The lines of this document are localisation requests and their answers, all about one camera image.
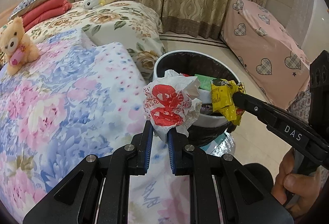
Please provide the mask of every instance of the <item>human hand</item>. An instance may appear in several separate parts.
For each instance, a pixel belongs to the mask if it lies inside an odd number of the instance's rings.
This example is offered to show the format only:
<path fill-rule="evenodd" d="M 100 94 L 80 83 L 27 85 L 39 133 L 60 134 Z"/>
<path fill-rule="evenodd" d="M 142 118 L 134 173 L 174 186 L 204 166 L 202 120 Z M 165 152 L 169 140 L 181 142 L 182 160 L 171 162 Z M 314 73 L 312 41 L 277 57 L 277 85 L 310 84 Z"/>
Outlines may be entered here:
<path fill-rule="evenodd" d="M 275 178 L 272 195 L 283 205 L 287 201 L 286 190 L 300 196 L 296 204 L 287 210 L 294 218 L 304 215 L 312 207 L 321 189 L 321 172 L 317 169 L 315 176 L 291 174 L 294 166 L 293 148 L 283 157 L 279 174 Z"/>

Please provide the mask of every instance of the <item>blue and pink floral sheet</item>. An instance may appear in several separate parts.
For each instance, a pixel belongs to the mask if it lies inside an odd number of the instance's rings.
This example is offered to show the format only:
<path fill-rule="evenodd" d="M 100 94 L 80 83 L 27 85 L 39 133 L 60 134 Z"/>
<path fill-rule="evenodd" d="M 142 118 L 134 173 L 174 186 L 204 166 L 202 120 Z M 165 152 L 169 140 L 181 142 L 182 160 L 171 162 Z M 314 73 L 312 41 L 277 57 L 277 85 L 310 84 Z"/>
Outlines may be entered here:
<path fill-rule="evenodd" d="M 70 30 L 38 47 L 37 61 L 0 75 L 0 200 L 19 223 L 86 155 L 113 153 L 145 123 L 145 82 L 123 45 Z M 131 178 L 129 223 L 189 223 L 188 178 L 172 175 L 158 137 L 148 173 Z"/>

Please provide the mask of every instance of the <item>orange teddy bear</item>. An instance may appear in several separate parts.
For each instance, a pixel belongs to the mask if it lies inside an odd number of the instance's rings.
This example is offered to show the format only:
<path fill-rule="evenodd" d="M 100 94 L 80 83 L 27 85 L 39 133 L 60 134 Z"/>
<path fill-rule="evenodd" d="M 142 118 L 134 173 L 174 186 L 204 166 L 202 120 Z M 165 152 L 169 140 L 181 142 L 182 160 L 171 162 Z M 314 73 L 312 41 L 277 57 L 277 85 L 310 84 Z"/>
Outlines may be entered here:
<path fill-rule="evenodd" d="M 24 64 L 34 62 L 40 56 L 37 46 L 25 34 L 21 17 L 16 17 L 7 24 L 0 37 L 0 49 L 8 62 L 9 75 L 15 75 Z"/>

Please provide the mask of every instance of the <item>brown curtain hem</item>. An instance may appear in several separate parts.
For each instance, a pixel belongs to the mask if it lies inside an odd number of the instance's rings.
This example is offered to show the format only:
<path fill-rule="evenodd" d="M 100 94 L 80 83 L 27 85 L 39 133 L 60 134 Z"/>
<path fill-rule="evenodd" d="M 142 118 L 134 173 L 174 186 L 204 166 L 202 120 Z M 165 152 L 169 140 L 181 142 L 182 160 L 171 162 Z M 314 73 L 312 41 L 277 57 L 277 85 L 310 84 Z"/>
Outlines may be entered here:
<path fill-rule="evenodd" d="M 161 19 L 163 25 L 163 33 L 171 31 L 177 34 L 187 34 L 193 37 L 202 36 L 203 38 L 212 38 L 220 40 L 220 26 L 215 24 L 207 24 L 206 22 L 197 22 L 190 19 L 179 19 L 173 16 L 163 17 Z"/>

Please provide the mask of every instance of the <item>floral bedspread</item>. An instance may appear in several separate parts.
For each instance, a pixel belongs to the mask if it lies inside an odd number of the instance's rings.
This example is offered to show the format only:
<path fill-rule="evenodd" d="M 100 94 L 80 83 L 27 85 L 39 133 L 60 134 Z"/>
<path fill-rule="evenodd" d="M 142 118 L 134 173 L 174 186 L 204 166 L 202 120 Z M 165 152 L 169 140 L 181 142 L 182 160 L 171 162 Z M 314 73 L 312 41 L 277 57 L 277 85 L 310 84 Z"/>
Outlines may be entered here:
<path fill-rule="evenodd" d="M 118 1 L 94 10 L 84 9 L 82 3 L 73 3 L 70 11 L 39 23 L 27 34 L 38 44 L 72 27 L 81 28 L 97 46 L 123 44 L 143 77 L 149 78 L 156 60 L 165 52 L 156 12 L 134 1 Z"/>
<path fill-rule="evenodd" d="M 145 81 L 124 46 L 72 29 L 38 47 L 16 76 L 0 71 L 0 200 L 19 223 L 85 156 L 113 153 L 145 123 Z M 129 198 L 130 224 L 189 223 L 188 177 L 172 175 L 158 137 Z"/>

